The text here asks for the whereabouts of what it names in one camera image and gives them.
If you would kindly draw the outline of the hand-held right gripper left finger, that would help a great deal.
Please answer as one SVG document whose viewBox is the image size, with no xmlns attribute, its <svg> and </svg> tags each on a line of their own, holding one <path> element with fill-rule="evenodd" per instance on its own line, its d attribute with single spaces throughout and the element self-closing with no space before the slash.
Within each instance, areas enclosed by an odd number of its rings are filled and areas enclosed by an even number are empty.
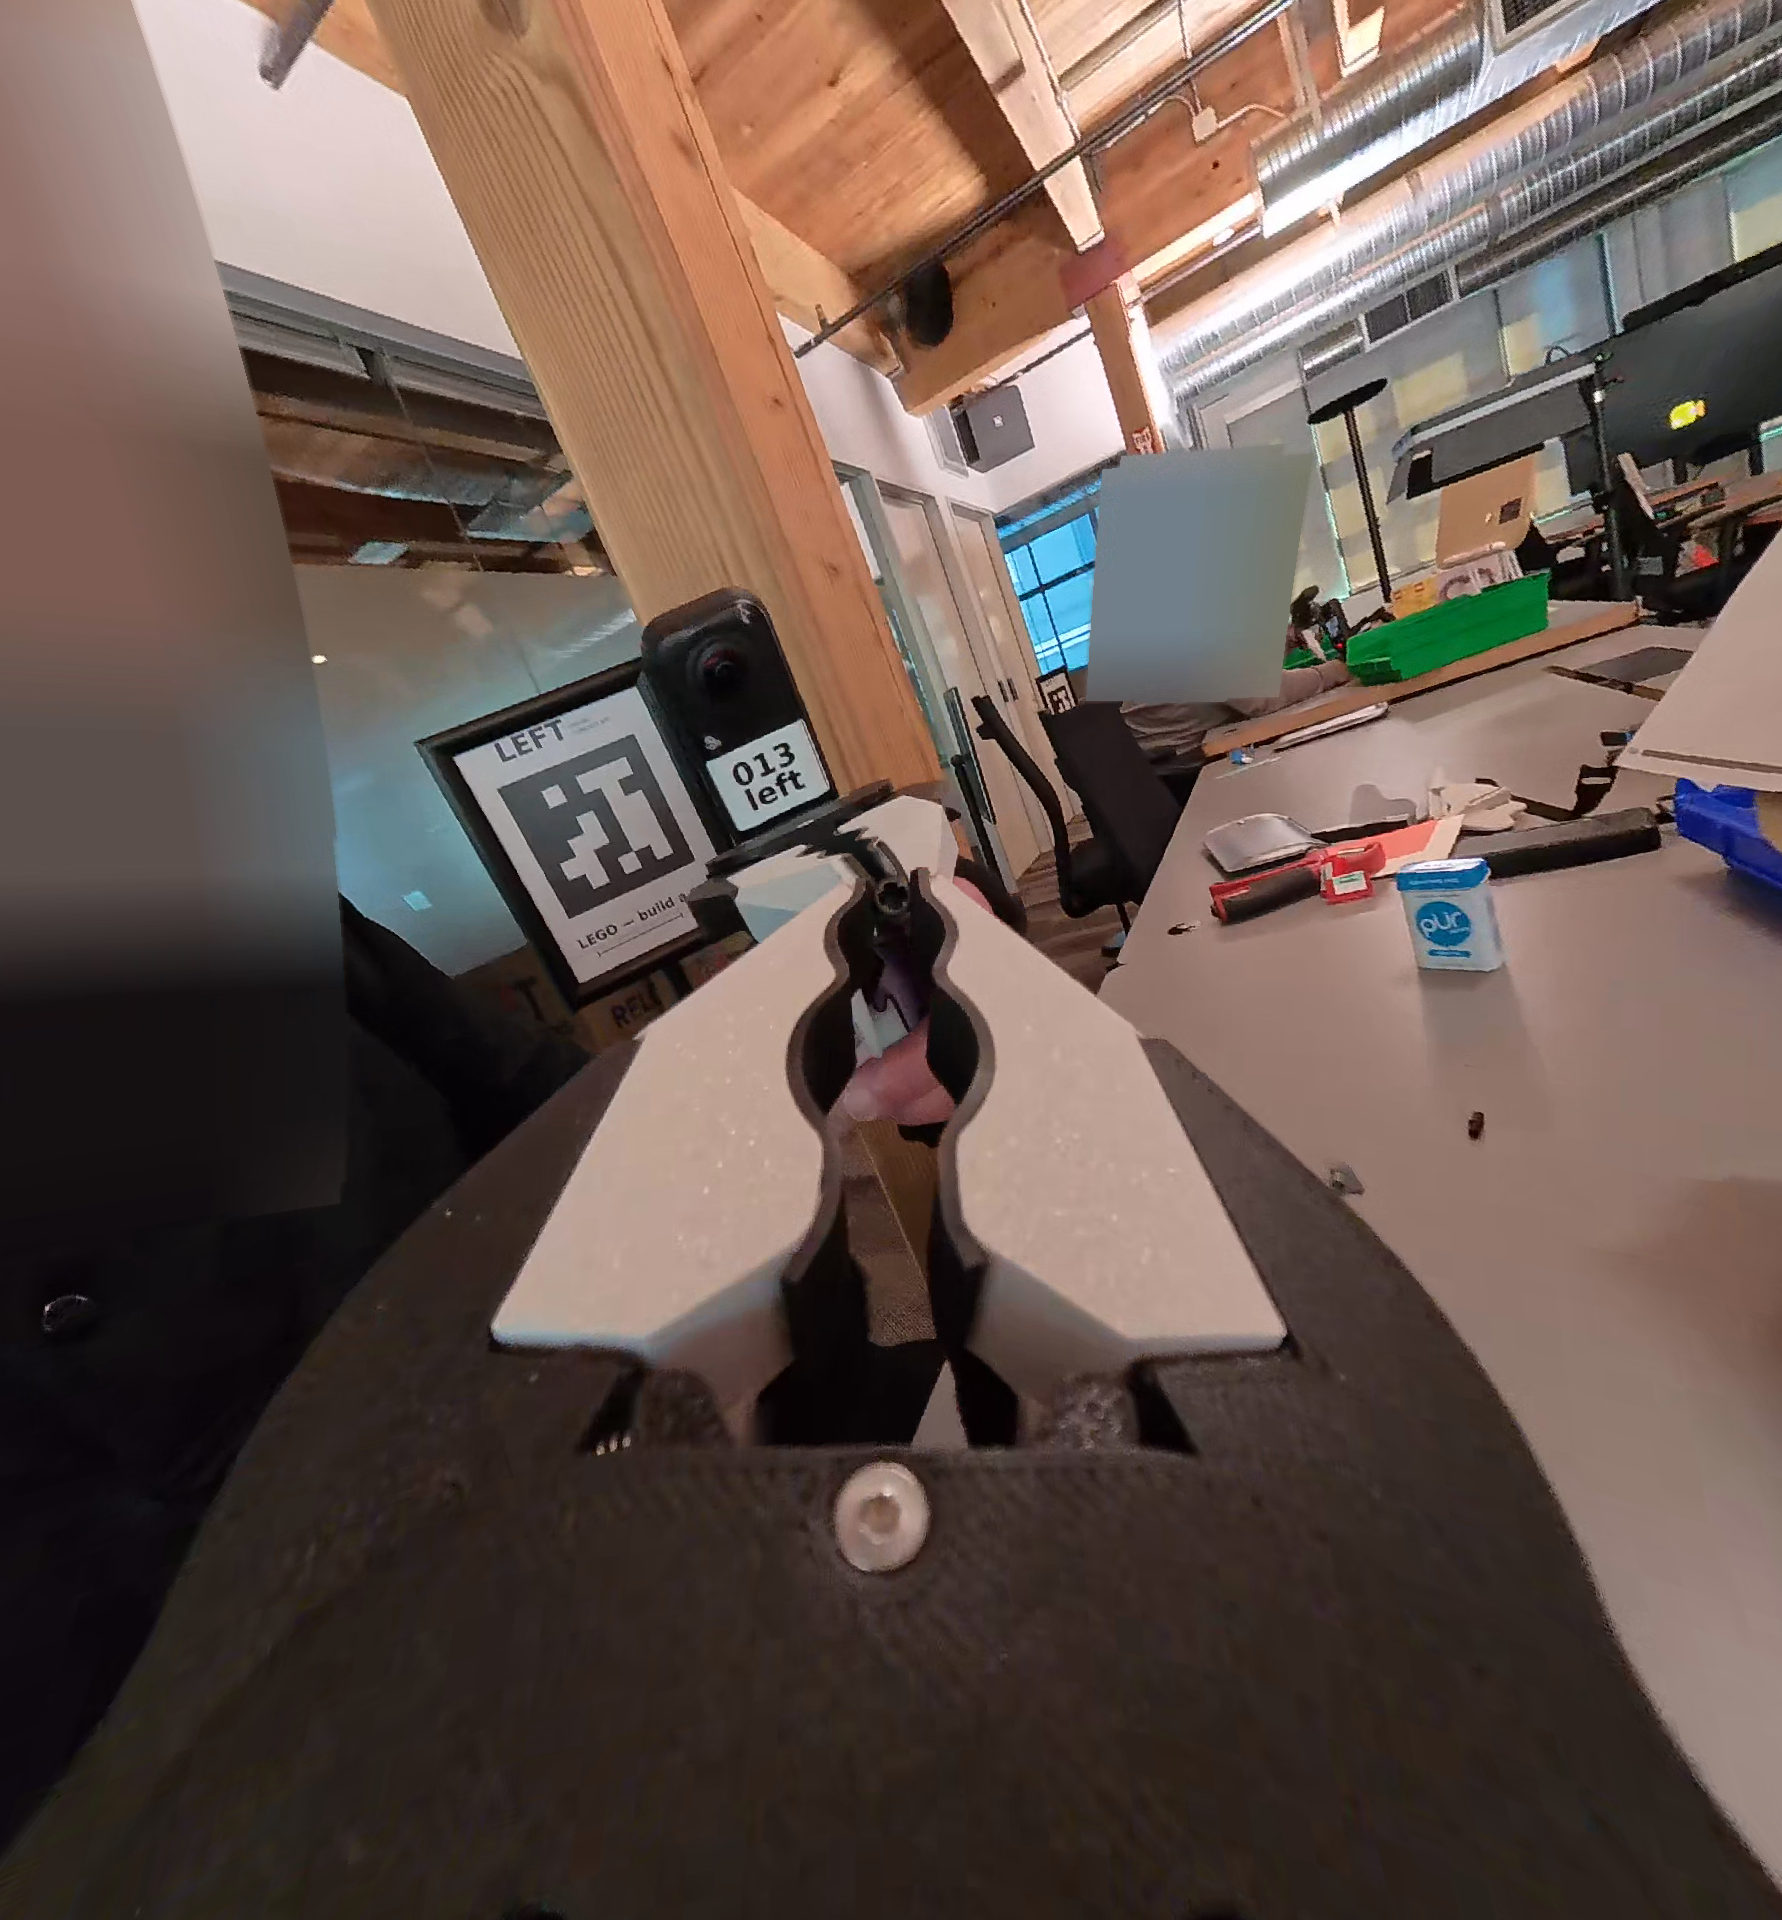
<svg viewBox="0 0 1782 1920">
<path fill-rule="evenodd" d="M 624 1363 L 597 1447 L 892 1441 L 831 1119 L 877 929 L 834 884 L 637 1045 L 492 1327 Z"/>
</svg>

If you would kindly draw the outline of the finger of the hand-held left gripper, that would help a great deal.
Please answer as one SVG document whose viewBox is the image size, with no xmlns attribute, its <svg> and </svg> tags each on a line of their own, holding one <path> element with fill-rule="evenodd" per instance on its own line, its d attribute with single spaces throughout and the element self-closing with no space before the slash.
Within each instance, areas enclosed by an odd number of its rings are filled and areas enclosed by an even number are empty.
<svg viewBox="0 0 1782 1920">
<path fill-rule="evenodd" d="M 930 876 L 933 889 L 954 880 L 959 833 L 947 807 L 920 795 L 893 795 L 852 817 L 852 841 L 879 848 L 912 876 Z"/>
<path fill-rule="evenodd" d="M 757 944 L 803 914 L 847 909 L 861 884 L 852 854 L 813 848 L 789 848 L 732 872 L 737 918 Z"/>
</svg>

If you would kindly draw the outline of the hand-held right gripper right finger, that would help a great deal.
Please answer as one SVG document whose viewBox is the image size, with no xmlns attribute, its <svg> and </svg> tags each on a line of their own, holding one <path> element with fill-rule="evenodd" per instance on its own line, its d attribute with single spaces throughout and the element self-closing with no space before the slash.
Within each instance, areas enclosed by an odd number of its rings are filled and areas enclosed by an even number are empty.
<svg viewBox="0 0 1782 1920">
<path fill-rule="evenodd" d="M 930 1447 L 1011 1446 L 1072 1379 L 1288 1346 L 1140 1031 L 954 880 L 929 884 Z"/>
</svg>

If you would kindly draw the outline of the lego instruction booklet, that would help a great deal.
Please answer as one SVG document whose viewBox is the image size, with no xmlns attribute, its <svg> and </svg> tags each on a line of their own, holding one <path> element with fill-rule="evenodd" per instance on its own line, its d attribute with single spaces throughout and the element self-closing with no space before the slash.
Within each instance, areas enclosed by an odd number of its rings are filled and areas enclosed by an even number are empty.
<svg viewBox="0 0 1782 1920">
<path fill-rule="evenodd" d="M 1623 767 L 1782 792 L 1782 530 L 1635 733 Z"/>
</svg>

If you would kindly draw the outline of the person's left hand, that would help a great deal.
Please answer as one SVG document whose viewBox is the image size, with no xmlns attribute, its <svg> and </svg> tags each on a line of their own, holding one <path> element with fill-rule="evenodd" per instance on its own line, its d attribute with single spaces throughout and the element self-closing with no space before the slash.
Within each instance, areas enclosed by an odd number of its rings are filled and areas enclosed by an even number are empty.
<svg viewBox="0 0 1782 1920">
<path fill-rule="evenodd" d="M 933 1072 L 929 1045 L 930 1023 L 921 1020 L 884 1054 L 858 1057 L 840 1093 L 840 1111 L 858 1122 L 889 1121 L 901 1127 L 949 1121 L 956 1100 Z"/>
</svg>

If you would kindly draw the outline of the black office chair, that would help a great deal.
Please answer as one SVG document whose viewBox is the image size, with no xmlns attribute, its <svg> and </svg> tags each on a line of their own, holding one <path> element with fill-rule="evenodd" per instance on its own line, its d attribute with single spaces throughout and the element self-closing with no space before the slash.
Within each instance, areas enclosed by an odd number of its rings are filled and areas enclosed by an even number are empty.
<svg viewBox="0 0 1782 1920">
<path fill-rule="evenodd" d="M 1047 712 L 1044 728 L 1059 778 L 1079 795 L 1090 835 L 1074 843 L 1053 785 L 997 704 L 972 699 L 978 735 L 991 742 L 1015 767 L 1047 817 L 1058 900 L 1067 918 L 1082 920 L 1113 908 L 1121 932 L 1104 953 L 1118 958 L 1133 926 L 1130 908 L 1143 904 L 1182 807 L 1167 781 L 1143 757 L 1118 701 L 1081 701 Z"/>
</svg>

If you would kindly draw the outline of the wooden pillar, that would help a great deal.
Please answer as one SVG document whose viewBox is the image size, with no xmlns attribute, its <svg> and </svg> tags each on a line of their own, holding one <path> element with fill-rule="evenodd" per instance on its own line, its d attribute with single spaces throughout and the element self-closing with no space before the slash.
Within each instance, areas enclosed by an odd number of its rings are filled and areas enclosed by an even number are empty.
<svg viewBox="0 0 1782 1920">
<path fill-rule="evenodd" d="M 639 618 L 759 597 L 842 790 L 941 773 L 662 3 L 376 2 Z"/>
</svg>

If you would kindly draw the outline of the grey pouch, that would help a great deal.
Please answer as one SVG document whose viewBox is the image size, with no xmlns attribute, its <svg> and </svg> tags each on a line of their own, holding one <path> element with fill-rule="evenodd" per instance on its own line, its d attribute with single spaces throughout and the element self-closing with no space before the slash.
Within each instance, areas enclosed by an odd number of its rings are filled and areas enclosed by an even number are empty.
<svg viewBox="0 0 1782 1920">
<path fill-rule="evenodd" d="M 1250 813 L 1211 827 L 1202 849 L 1229 879 L 1296 864 L 1318 849 L 1318 839 L 1284 813 Z"/>
</svg>

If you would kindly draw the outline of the blue white mint tin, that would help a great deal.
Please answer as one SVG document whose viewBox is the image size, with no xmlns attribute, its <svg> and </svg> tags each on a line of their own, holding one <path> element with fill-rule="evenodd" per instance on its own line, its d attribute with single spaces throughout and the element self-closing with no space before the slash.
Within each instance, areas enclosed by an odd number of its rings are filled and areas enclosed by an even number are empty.
<svg viewBox="0 0 1782 1920">
<path fill-rule="evenodd" d="M 1394 884 L 1421 972 L 1504 968 L 1504 935 L 1488 860 L 1421 860 L 1403 868 Z"/>
</svg>

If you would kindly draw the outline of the stacked green plastic bins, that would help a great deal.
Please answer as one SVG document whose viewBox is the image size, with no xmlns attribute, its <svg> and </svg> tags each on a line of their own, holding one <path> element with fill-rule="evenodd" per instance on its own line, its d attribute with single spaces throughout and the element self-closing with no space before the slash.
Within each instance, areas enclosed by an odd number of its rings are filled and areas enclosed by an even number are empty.
<svg viewBox="0 0 1782 1920">
<path fill-rule="evenodd" d="M 1404 618 L 1368 624 L 1347 642 L 1347 667 L 1363 685 L 1396 685 L 1441 667 L 1542 635 L 1550 577 L 1534 573 L 1440 601 Z"/>
</svg>

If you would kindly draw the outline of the black power bank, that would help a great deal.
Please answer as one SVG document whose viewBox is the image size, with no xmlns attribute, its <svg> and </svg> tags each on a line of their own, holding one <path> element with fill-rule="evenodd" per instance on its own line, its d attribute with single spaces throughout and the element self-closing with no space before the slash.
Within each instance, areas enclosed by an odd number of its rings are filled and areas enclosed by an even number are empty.
<svg viewBox="0 0 1782 1920">
<path fill-rule="evenodd" d="M 1515 831 L 1462 833 L 1455 859 L 1481 859 L 1490 876 L 1535 876 L 1605 864 L 1663 848 L 1650 807 L 1621 807 Z"/>
</svg>

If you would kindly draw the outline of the black floor lamp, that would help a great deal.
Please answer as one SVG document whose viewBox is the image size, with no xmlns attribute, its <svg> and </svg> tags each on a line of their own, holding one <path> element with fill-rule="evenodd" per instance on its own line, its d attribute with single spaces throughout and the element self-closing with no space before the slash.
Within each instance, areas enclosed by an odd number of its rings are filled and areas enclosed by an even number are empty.
<svg viewBox="0 0 1782 1920">
<path fill-rule="evenodd" d="M 1376 564 L 1378 585 L 1380 585 L 1380 591 L 1382 591 L 1382 604 L 1383 604 L 1383 608 L 1389 609 L 1389 608 L 1391 608 L 1391 597 L 1393 597 L 1393 575 L 1391 575 L 1391 568 L 1389 568 L 1389 556 L 1385 556 L 1385 547 L 1383 547 L 1383 523 L 1382 523 L 1382 518 L 1380 518 L 1380 505 L 1378 505 L 1378 499 L 1376 499 L 1376 493 L 1373 493 L 1373 484 L 1372 484 L 1372 474 L 1370 474 L 1370 461 L 1368 461 L 1368 453 L 1365 453 L 1363 432 L 1361 432 L 1361 427 L 1360 427 L 1360 413 L 1361 413 L 1373 398 L 1382 396 L 1385 388 L 1389 388 L 1389 379 L 1385 379 L 1385 377 L 1373 377 L 1373 379 L 1370 379 L 1370 382 L 1363 382 L 1363 383 L 1360 383 L 1360 386 L 1354 386 L 1354 388 L 1350 388 L 1350 389 L 1345 389 L 1345 392 L 1332 396 L 1332 398 L 1327 400 L 1324 404 L 1317 407 L 1317 409 L 1310 413 L 1308 422 L 1310 422 L 1313 428 L 1318 428 L 1318 427 L 1322 427 L 1322 424 L 1327 424 L 1327 422 L 1342 420 L 1342 427 L 1345 427 L 1345 432 L 1347 432 L 1347 443 L 1350 443 L 1350 447 L 1352 447 L 1352 459 L 1354 459 L 1354 470 L 1356 470 L 1356 484 L 1357 484 L 1357 494 L 1360 494 L 1361 511 L 1363 511 L 1363 518 L 1365 518 L 1368 539 L 1370 539 L 1370 545 L 1372 545 L 1372 552 L 1373 552 L 1373 564 Z"/>
</svg>

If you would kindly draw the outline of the black computer monitor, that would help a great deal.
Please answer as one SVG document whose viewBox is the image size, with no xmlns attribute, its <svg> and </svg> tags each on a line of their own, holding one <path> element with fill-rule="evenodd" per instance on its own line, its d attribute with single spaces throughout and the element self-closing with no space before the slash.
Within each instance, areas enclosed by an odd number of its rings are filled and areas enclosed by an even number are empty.
<svg viewBox="0 0 1782 1920">
<path fill-rule="evenodd" d="M 1602 349 L 1605 440 L 1641 466 L 1782 416 L 1782 251 Z"/>
</svg>

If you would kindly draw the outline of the red handled tool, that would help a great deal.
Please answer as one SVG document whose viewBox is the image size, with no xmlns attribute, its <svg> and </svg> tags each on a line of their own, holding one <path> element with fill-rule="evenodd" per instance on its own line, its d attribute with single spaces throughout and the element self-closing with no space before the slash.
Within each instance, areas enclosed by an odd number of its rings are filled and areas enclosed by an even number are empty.
<svg viewBox="0 0 1782 1920">
<path fill-rule="evenodd" d="M 1383 868 L 1382 839 L 1322 843 L 1285 866 L 1211 884 L 1209 908 L 1220 924 L 1244 924 L 1302 900 L 1368 900 Z"/>
</svg>

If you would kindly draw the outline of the black wall speaker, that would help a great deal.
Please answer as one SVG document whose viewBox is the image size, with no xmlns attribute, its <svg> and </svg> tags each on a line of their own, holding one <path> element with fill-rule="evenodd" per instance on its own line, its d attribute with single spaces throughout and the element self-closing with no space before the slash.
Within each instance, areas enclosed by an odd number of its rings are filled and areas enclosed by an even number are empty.
<svg viewBox="0 0 1782 1920">
<path fill-rule="evenodd" d="M 1018 379 L 963 396 L 951 414 L 963 459 L 973 471 L 994 471 L 1034 449 Z"/>
</svg>

